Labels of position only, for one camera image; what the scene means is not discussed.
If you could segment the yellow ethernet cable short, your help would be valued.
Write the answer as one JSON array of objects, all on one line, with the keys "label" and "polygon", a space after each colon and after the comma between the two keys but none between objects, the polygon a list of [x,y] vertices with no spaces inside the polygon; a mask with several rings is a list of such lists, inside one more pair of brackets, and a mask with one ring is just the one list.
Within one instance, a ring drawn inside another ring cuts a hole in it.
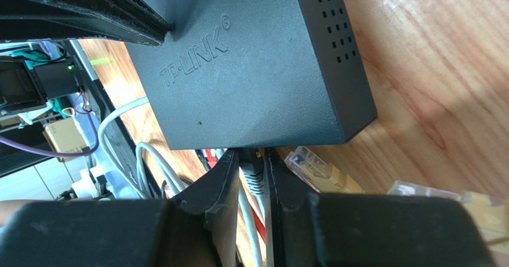
[{"label": "yellow ethernet cable short", "polygon": [[364,194],[365,190],[349,175],[323,161],[305,146],[286,156],[285,163],[301,180],[317,192]]}]

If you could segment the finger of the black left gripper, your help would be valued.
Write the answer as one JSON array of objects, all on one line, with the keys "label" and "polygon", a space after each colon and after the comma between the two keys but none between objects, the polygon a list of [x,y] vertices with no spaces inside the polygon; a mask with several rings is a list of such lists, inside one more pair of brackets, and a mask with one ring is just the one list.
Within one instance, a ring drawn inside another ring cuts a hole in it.
[{"label": "finger of the black left gripper", "polygon": [[1,0],[1,42],[102,38],[159,46],[168,23],[143,0]]}]

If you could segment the person hand in background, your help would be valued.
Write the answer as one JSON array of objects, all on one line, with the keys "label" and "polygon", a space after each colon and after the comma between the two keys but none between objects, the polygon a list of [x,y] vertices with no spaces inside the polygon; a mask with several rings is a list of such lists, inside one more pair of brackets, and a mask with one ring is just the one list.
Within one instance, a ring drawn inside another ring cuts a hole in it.
[{"label": "person hand in background", "polygon": [[3,227],[8,219],[21,207],[26,204],[33,202],[44,202],[44,200],[5,200],[1,201],[1,222],[0,225]]}]

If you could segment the black network switch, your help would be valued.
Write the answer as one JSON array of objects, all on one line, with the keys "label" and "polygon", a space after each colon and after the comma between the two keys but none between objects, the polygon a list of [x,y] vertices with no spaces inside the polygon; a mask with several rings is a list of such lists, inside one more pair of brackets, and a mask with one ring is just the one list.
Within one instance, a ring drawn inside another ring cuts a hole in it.
[{"label": "black network switch", "polygon": [[377,117],[344,0],[144,0],[169,24],[127,44],[172,150],[338,145]]}]

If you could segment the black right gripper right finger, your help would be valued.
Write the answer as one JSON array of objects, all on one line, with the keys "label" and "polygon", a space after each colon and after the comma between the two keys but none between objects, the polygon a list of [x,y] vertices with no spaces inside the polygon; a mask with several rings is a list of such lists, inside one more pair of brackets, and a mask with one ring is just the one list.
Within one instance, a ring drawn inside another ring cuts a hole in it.
[{"label": "black right gripper right finger", "polygon": [[445,198],[318,193],[264,154],[268,266],[494,266],[473,219]]}]

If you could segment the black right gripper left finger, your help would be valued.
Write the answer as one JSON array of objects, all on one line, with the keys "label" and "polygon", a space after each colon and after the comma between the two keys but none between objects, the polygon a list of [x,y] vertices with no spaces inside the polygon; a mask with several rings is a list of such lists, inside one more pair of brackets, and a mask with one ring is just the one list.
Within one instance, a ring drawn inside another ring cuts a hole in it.
[{"label": "black right gripper left finger", "polygon": [[239,154],[171,199],[26,204],[1,234],[1,265],[234,266]]}]

